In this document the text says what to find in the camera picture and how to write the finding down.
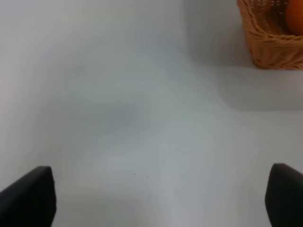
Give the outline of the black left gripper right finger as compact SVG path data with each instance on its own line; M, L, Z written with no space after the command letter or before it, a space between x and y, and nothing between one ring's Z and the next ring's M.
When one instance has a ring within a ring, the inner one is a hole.
M267 183L265 206L271 226L301 227L303 174L286 164L273 164Z

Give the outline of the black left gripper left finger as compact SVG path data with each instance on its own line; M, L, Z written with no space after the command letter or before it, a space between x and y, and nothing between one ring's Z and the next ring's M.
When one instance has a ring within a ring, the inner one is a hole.
M56 202L52 169L38 166L0 192L0 225L50 227Z

